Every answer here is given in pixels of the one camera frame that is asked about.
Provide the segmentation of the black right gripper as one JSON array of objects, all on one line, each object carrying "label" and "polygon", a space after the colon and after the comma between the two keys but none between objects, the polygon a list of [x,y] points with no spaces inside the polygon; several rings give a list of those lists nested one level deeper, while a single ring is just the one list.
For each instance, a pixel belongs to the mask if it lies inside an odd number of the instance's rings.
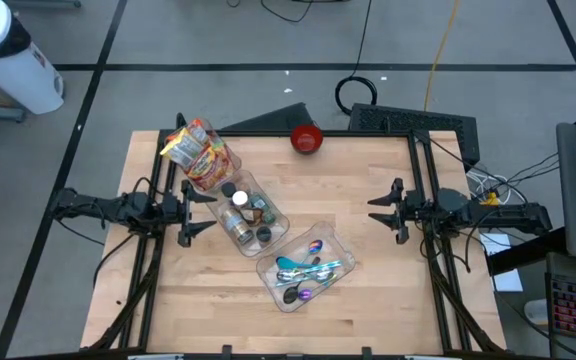
[{"label": "black right gripper", "polygon": [[409,239],[407,221],[432,224],[438,218],[438,212],[432,201],[425,200],[417,190],[404,191],[403,179],[396,178],[388,195],[368,201],[369,205],[395,205],[392,214],[369,213],[368,216],[389,229],[397,231],[396,243],[405,244]]}]

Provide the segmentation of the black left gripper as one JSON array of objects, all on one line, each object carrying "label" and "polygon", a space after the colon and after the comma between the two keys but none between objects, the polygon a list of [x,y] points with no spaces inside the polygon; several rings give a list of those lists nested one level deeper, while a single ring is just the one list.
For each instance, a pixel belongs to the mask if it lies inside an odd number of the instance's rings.
[{"label": "black left gripper", "polygon": [[171,191],[164,193],[161,203],[161,211],[165,225],[180,225],[177,243],[184,248],[191,246],[191,238],[216,224],[216,221],[190,222],[189,201],[195,203],[211,203],[217,199],[198,193],[188,180],[181,182],[182,200],[179,200]]}]

